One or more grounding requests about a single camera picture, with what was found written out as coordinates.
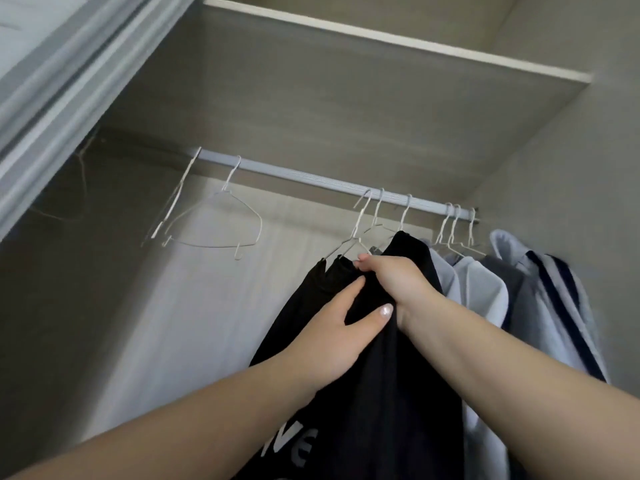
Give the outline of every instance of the left arm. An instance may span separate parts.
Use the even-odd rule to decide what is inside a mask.
[[[92,438],[14,480],[228,479],[281,425],[338,379],[387,323],[386,305],[345,326],[359,278],[280,354]]]

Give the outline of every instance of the hand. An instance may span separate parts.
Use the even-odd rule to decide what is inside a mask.
[[[354,265],[361,271],[374,271],[382,287],[396,300],[400,330],[405,331],[407,316],[421,306],[424,298],[438,295],[409,258],[361,254],[358,259]]]
[[[303,380],[310,381],[314,394],[348,371],[391,318],[393,306],[384,305],[356,323],[344,324],[364,282],[361,276],[340,291],[282,353]]]

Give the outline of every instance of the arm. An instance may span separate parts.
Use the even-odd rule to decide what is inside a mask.
[[[97,436],[15,480],[228,479],[316,391],[338,379],[391,316],[390,305],[345,326],[359,278],[282,353]]]
[[[638,399],[446,299],[408,259],[360,259],[397,301],[402,331],[530,473],[640,478]]]

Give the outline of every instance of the right arm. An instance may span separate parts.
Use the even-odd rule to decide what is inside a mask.
[[[360,255],[398,326],[533,475],[640,478],[640,400],[437,293],[407,258]]]

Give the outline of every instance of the fingernail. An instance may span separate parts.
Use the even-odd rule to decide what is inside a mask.
[[[382,308],[380,308],[380,315],[382,315],[384,318],[389,318],[391,316],[391,313],[393,313],[393,311],[394,311],[394,306],[387,304]]]

